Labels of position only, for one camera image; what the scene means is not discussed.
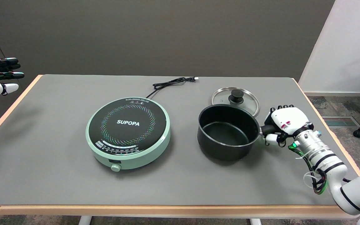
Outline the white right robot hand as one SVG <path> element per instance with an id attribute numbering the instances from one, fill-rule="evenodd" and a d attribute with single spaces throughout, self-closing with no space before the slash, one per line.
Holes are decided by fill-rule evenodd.
<path id="1" fill-rule="evenodd" d="M 295 138 L 301 132 L 313 129 L 313 123 L 304 112 L 290 104 L 272 107 L 261 126 L 261 133 L 266 146 L 278 144 L 285 147 L 287 138 Z"/>

